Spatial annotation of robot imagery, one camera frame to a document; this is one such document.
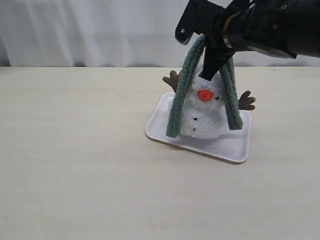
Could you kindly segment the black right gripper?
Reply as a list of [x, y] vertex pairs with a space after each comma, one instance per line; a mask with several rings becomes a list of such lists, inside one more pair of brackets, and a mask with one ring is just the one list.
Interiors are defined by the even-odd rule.
[[174, 37], [187, 45], [194, 33], [204, 35], [206, 48], [199, 76], [211, 81], [234, 52], [258, 52], [295, 59], [284, 40], [287, 0], [233, 0], [226, 7], [208, 0], [190, 0]]

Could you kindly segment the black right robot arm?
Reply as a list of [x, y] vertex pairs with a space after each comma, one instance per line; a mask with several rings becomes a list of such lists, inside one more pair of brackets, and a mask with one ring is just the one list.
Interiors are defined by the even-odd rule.
[[211, 80], [237, 52], [296, 59], [320, 56], [319, 0], [233, 0], [227, 7], [190, 0], [174, 37], [187, 45], [203, 35], [205, 52], [200, 76]]

